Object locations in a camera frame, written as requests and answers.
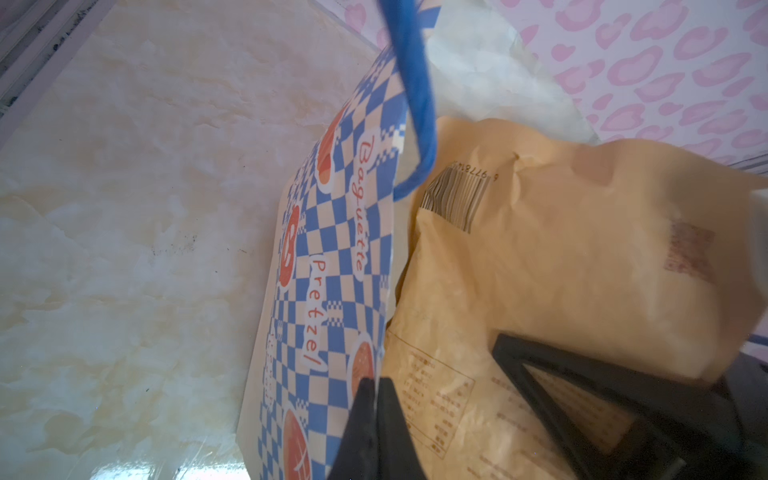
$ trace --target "blue and white checkered pattern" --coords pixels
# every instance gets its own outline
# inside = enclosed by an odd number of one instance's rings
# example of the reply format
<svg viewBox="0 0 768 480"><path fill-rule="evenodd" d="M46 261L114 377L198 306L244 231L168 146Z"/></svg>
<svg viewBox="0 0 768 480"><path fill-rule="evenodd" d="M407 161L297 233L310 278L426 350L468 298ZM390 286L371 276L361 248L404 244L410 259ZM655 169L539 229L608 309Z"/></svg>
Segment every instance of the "blue and white checkered pattern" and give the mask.
<svg viewBox="0 0 768 480"><path fill-rule="evenodd" d="M431 8L431 14L425 18L431 18L431 24L422 22L422 26L433 28L436 8ZM397 75L395 55L387 48L355 89L338 123L330 194L321 192L316 184L314 170L319 142L293 178L281 224L284 232L293 206L299 205L296 267L290 286L276 288L271 300L270 332L276 340L271 370L276 388L274 401L268 402L265 397L261 406L258 452L263 463L262 480L296 478L296 472L286 475L283 471L282 422L286 409L296 413L304 429L311 461L310 478L326 478L352 407L347 386L352 349L359 343L359 337L367 334L372 341L374 362L382 353L392 263L392 190L405 139L406 113L406 97ZM355 212L348 207L347 193L358 140L364 131L376 127L380 128L381 140L389 147L367 165L369 251L361 282L353 275ZM317 340L319 357L328 365L327 372L310 370L299 361L297 354L304 341L301 314L310 287L310 255L318 253L325 256L328 264L323 303L328 318L319 329Z"/></svg>

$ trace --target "red bread sticker graphic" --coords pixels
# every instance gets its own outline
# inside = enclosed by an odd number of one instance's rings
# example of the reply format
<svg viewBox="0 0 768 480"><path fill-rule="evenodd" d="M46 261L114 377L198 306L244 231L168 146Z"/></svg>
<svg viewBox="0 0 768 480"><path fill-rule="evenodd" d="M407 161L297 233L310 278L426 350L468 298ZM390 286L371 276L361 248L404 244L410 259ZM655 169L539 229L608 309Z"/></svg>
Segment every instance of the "red bread sticker graphic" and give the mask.
<svg viewBox="0 0 768 480"><path fill-rule="evenodd" d="M299 229L299 206L293 207L290 219L283 235L283 252L280 254L280 287L287 289L293 277L293 267L296 265L296 231Z"/></svg>
<svg viewBox="0 0 768 480"><path fill-rule="evenodd" d="M361 332L355 342L355 348L352 355L349 356L349 364L346 367L346 393L349 399L349 407L355 401L357 389L360 386L360 380L376 377L376 368L373 365L373 344L371 337Z"/></svg>
<svg viewBox="0 0 768 480"><path fill-rule="evenodd" d="M291 407L286 408L283 419L283 477L285 480L312 480L304 429Z"/></svg>
<svg viewBox="0 0 768 480"><path fill-rule="evenodd" d="M333 189L333 148L336 145L336 127L339 126L341 117L346 111L346 105L336 114L325 136L320 141L317 150L317 162L315 163L315 179L317 188L324 194L330 194Z"/></svg>

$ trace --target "blue ribbon handle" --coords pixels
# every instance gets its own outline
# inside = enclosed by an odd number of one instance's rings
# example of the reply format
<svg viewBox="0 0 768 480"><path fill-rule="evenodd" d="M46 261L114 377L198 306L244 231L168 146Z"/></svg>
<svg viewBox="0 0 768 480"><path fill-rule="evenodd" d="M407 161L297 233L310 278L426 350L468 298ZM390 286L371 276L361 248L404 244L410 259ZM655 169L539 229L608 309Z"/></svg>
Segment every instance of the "blue ribbon handle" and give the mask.
<svg viewBox="0 0 768 480"><path fill-rule="evenodd" d="M424 55L424 41L413 0L379 0L384 14L397 67L406 90L413 127L419 145L421 161L402 183L395 186L395 202L411 194L423 184L437 156L437 127L435 125L435 99L429 83L429 70Z"/></svg>

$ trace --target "beige marble surface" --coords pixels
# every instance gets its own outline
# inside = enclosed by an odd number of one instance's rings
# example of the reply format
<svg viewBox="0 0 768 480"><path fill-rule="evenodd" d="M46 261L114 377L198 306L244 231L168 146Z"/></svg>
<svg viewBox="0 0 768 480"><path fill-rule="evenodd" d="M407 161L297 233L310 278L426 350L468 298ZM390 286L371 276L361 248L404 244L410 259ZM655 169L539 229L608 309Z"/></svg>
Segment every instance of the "beige marble surface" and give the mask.
<svg viewBox="0 0 768 480"><path fill-rule="evenodd" d="M280 191L375 52L308 0L120 0L0 152L0 478L246 478Z"/></svg>

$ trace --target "checkered paper bag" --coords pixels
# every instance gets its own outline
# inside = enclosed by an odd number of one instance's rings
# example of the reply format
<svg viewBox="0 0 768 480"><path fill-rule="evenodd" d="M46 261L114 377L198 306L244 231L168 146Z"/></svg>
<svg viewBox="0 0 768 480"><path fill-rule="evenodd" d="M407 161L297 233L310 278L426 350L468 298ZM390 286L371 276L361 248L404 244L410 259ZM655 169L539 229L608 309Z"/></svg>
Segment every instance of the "checkered paper bag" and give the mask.
<svg viewBox="0 0 768 480"><path fill-rule="evenodd" d="M414 25L434 28L438 12L439 4L423 2ZM413 104L403 65L393 47L384 49L281 203L279 265L261 319L269 329L260 328L254 350L266 356L257 438L263 480L326 478L360 379L378 382L395 173ZM418 186L411 183L406 190Z"/></svg>

